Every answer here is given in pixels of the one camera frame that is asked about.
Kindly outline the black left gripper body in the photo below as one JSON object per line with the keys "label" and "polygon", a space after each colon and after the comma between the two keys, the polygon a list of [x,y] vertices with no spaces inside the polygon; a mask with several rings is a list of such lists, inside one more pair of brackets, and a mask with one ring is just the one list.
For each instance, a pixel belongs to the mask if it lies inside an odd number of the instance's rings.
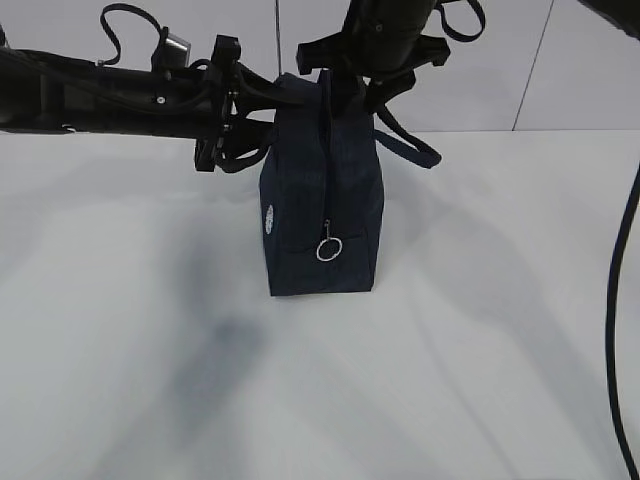
{"label": "black left gripper body", "polygon": [[213,172],[223,159],[225,136],[231,130],[234,69],[241,55],[237,37],[218,35],[204,79],[207,82],[213,125],[209,134],[196,141],[195,169]]}

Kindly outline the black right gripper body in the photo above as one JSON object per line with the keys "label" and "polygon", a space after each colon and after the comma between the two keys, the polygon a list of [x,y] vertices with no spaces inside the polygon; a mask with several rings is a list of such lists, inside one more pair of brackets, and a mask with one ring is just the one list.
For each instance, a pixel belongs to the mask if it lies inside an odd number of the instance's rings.
{"label": "black right gripper body", "polygon": [[434,1],[352,1],[342,29],[297,47],[298,71],[327,69],[339,79],[370,80],[367,105],[384,105],[415,85],[415,70],[442,66],[450,49],[441,37],[422,33]]}

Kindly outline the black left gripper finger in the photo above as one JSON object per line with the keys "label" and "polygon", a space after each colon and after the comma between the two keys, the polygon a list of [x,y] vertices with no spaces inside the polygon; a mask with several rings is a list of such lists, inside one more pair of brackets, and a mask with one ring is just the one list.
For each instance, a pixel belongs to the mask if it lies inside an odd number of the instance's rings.
{"label": "black left gripper finger", "polygon": [[236,119],[223,129],[222,151],[225,155],[248,155],[268,148],[272,143],[273,132],[273,122]]}
{"label": "black left gripper finger", "polygon": [[247,67],[236,69],[235,103],[238,108],[285,108],[300,105],[300,96],[261,77]]}

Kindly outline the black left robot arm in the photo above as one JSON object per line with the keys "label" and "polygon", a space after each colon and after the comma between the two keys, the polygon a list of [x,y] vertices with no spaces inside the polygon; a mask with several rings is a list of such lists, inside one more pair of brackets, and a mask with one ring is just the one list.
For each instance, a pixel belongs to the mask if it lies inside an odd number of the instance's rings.
{"label": "black left robot arm", "polygon": [[163,41],[143,71],[4,46],[1,130],[192,139],[197,171],[237,173],[260,162],[273,142],[273,123],[251,113],[304,104],[240,55],[238,39],[220,35],[211,57],[188,63]]}

